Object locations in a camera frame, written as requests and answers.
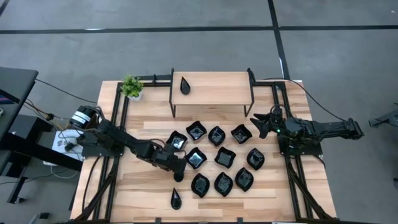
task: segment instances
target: small plant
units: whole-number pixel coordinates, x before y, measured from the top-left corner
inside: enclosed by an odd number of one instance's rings
[[[122,93],[126,96],[138,97],[139,92],[144,88],[144,84],[138,77],[127,75],[123,80]]]

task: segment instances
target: black teardrop-shaped dish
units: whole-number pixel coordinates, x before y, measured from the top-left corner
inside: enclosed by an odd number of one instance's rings
[[[188,164],[192,166],[193,169],[199,168],[206,160],[206,155],[199,150],[199,148],[194,147],[186,156],[185,160]]]
[[[187,140],[188,138],[185,135],[179,133],[178,131],[173,131],[169,139],[166,141],[166,144],[170,144],[176,148],[176,150],[180,151],[184,147],[184,144]]]
[[[225,132],[219,127],[215,126],[210,132],[209,132],[209,141],[215,145],[216,147],[219,146],[221,143],[223,143],[225,139]]]
[[[203,125],[201,125],[199,121],[195,121],[186,129],[187,133],[194,141],[200,139],[200,137],[204,136],[207,133],[206,128],[203,127]]]
[[[180,209],[182,205],[181,198],[175,189],[173,189],[171,205],[176,210]]]
[[[218,163],[219,165],[225,166],[227,167],[227,169],[229,169],[234,162],[235,156],[235,152],[221,147],[218,150],[217,156],[214,161],[216,161],[216,163]]]
[[[223,197],[227,196],[232,190],[233,180],[228,177],[224,172],[220,173],[214,181],[214,188]]]
[[[210,188],[210,181],[204,175],[197,174],[192,180],[191,189],[193,193],[203,198]]]
[[[264,164],[265,159],[266,158],[264,157],[263,153],[254,148],[249,152],[248,158],[246,160],[254,170],[258,170]]]
[[[239,144],[245,143],[252,137],[251,132],[243,124],[238,125],[238,127],[231,131],[231,134]]]
[[[238,171],[235,177],[235,183],[244,192],[247,192],[254,182],[253,175],[244,167]]]
[[[191,87],[184,77],[181,78],[180,90],[184,95],[187,95],[191,91]]]

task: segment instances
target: white pot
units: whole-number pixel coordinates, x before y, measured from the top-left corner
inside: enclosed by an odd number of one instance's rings
[[[141,97],[142,97],[142,91],[139,92],[139,94],[138,94],[137,97],[135,97],[135,96],[128,96],[128,98],[129,98],[130,100],[135,100],[135,101],[141,100]]]

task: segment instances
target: black ceramic bowl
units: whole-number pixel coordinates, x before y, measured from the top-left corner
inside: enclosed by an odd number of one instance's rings
[[[210,181],[204,175],[197,174],[192,180],[191,189],[193,193],[203,198],[210,188]]]
[[[243,124],[240,124],[234,130],[232,130],[231,134],[239,144],[245,143],[249,138],[252,137],[251,132]]]
[[[187,133],[191,136],[192,140],[195,141],[204,136],[207,131],[199,121],[195,121],[189,127],[187,127]]]
[[[232,166],[232,163],[234,162],[235,159],[235,152],[230,151],[224,147],[221,147],[218,150],[217,156],[214,159],[214,161],[216,161],[216,163],[218,163],[219,165],[225,166],[228,169]]]
[[[218,193],[220,193],[223,197],[227,196],[232,190],[232,186],[234,182],[228,175],[224,172],[220,173],[219,176],[214,181],[214,188]]]
[[[254,182],[253,175],[244,167],[238,171],[235,182],[244,192],[247,192]]]
[[[265,157],[263,153],[254,148],[249,152],[248,158],[246,160],[254,170],[258,170],[264,164]]]
[[[186,156],[185,160],[188,164],[192,166],[193,169],[199,168],[206,160],[206,155],[199,150],[199,148],[194,147]]]
[[[221,143],[223,143],[225,139],[225,132],[219,127],[215,126],[210,132],[209,132],[209,141],[215,145],[216,147],[219,146]]]
[[[179,133],[178,131],[173,131],[169,139],[166,141],[166,144],[170,144],[176,148],[176,150],[181,151],[187,140],[188,138],[185,135]]]

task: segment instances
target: wooden tabletop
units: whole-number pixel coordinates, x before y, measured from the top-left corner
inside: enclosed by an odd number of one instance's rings
[[[102,107],[107,119],[111,118],[117,82],[103,82],[98,104]],[[311,119],[308,102],[304,91],[294,83],[287,82],[287,93],[294,116]],[[179,108],[178,117],[173,118],[169,105],[169,87],[145,87],[141,101],[130,101],[127,112],[126,129],[129,134],[139,139],[160,138],[164,141],[172,131],[177,130],[188,137],[185,150],[190,152],[198,147],[208,160],[197,170],[187,165],[185,178],[181,183],[173,180],[173,173],[166,172],[141,161],[128,149],[122,156],[114,196],[112,222],[154,222],[155,217],[163,222],[236,222],[243,217],[245,222],[293,221],[294,212],[290,197],[290,189],[284,158],[279,153],[275,133],[265,139],[258,138],[259,131],[251,124],[249,118],[253,113],[266,113],[274,105],[270,87],[254,87],[255,104],[249,116],[242,116],[241,106],[185,106]],[[120,121],[123,99],[118,110]],[[185,128],[199,120],[209,131],[220,126],[226,132],[222,145],[215,148],[206,136],[193,142]],[[253,137],[243,145],[237,144],[230,131],[237,125],[244,124]],[[236,153],[230,169],[214,162],[218,149],[224,146]],[[246,162],[248,152],[257,148],[266,157],[261,169],[255,171]],[[81,213],[81,203],[88,174],[95,158],[85,159],[80,174],[78,189],[71,218]],[[335,209],[323,165],[313,156],[302,156],[303,168],[307,178],[309,191],[324,210],[335,216]],[[98,188],[102,159],[97,163],[90,180],[86,198],[86,206]],[[254,176],[253,186],[243,192],[234,183],[227,197],[222,197],[214,189],[214,181],[218,174],[225,172],[234,179],[237,171],[245,167]],[[191,182],[197,173],[210,180],[210,189],[203,198],[191,191]],[[180,210],[173,210],[170,199],[173,188],[182,197]],[[302,195],[299,190],[301,214],[305,216]],[[106,200],[101,204],[100,218],[104,217]]]
[[[180,91],[182,77],[191,87],[187,95]],[[249,74],[247,72],[174,72],[172,104],[250,105]]]

